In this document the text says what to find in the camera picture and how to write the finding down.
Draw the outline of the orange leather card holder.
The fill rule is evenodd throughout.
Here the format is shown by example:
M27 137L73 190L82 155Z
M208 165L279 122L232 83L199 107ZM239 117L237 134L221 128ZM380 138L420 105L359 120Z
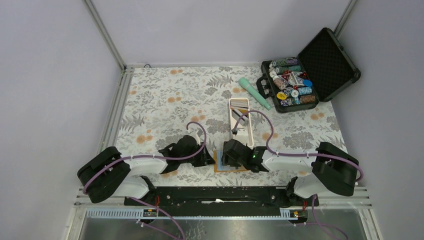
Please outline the orange leather card holder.
M223 156L222 150L215 150L213 152L213 158L215 160L213 171L215 173L237 173L237 172L247 171L247 169L245 169L243 166L224 165L222 161L222 156Z

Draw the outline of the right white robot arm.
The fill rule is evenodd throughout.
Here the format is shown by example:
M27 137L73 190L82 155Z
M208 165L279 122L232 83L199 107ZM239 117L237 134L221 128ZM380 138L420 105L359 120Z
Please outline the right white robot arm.
M253 173L305 172L306 176L294 177L286 187L287 201L293 206L324 192L351 197L361 176L359 161L329 142L303 152L276 152L268 146L250 148L231 139L223 145L221 162Z

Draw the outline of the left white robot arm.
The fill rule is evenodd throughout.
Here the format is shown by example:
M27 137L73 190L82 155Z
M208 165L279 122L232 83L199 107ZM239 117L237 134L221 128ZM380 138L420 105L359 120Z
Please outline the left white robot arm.
M77 177L94 204L110 197L133 197L148 206L155 200L153 186L143 179L148 174L167 174L181 164L193 167L213 165L215 160L198 137L183 136L160 149L156 155L122 157L115 146L107 147L81 167Z

